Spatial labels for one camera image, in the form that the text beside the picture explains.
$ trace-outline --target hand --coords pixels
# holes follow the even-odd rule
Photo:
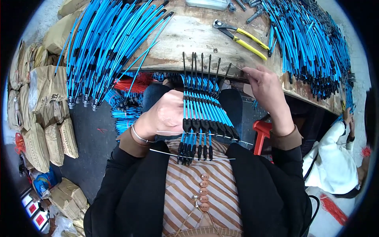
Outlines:
[[[280,137],[292,133],[294,124],[278,76],[262,65],[257,69],[244,67],[242,71],[258,103],[271,115],[273,132]]]
[[[157,131],[183,132],[183,92],[170,90],[164,94],[149,111],[140,116],[134,129],[141,138],[147,140],[153,140],[156,134],[179,135]]]
[[[343,112],[343,120],[345,120],[346,125],[348,125],[351,121],[351,113],[350,113],[350,107],[345,109]]]
[[[349,126],[350,126],[350,137],[354,137],[355,136],[355,120],[354,120],[354,116],[351,115],[351,121],[349,123]]]

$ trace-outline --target woman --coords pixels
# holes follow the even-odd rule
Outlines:
[[[340,136],[350,127],[346,143],[337,144]],[[354,198],[364,183],[369,158],[365,157],[357,167],[352,155],[355,139],[355,122],[350,108],[343,114],[343,120],[331,126],[311,151],[304,156],[303,175],[306,186],[319,187],[340,198]]]
[[[169,154],[176,154],[179,138],[167,143],[146,140],[153,141],[157,134],[177,137],[175,132],[183,131],[183,93],[152,87],[144,100],[151,102],[157,94],[161,98],[151,108],[144,103],[148,111],[119,137],[85,215],[87,237],[302,236],[307,231],[312,204],[304,190],[301,136],[281,84],[263,66],[243,71],[254,96],[271,115],[275,165],[238,143],[216,140],[213,161],[177,165]],[[219,101],[240,127],[242,100],[233,94],[223,90]],[[241,115],[239,122],[236,114]]]

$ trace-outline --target person's lap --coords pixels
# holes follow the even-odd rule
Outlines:
[[[147,112],[153,105],[171,89],[162,84],[151,84],[144,91],[144,98],[142,103],[142,112]],[[223,109],[226,111],[227,116],[236,128],[240,137],[242,137],[242,97],[241,94],[235,89],[225,89],[220,92],[218,101]],[[181,137],[177,136],[158,136],[158,140],[171,140]],[[231,141],[223,137],[215,137],[215,140],[221,143],[230,144]]]

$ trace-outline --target plastic container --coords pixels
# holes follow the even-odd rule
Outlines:
[[[225,11],[229,3],[230,0],[186,0],[188,6],[209,8],[219,11]]]

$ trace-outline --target striped shirt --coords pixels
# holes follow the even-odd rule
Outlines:
[[[166,141],[172,154],[178,154],[180,138]],[[170,156],[166,175],[166,194],[164,197],[164,215],[162,236],[173,237],[180,229],[184,220],[195,207],[193,195],[200,196],[201,175],[209,174],[207,194],[210,209],[208,218],[224,236],[239,237],[242,235],[241,211],[238,206],[237,188],[232,167],[225,152],[227,146],[212,140],[213,160],[197,161],[194,159],[190,166],[176,164],[177,158]],[[178,236],[195,236],[218,232],[211,227],[202,213],[195,209],[187,218]]]

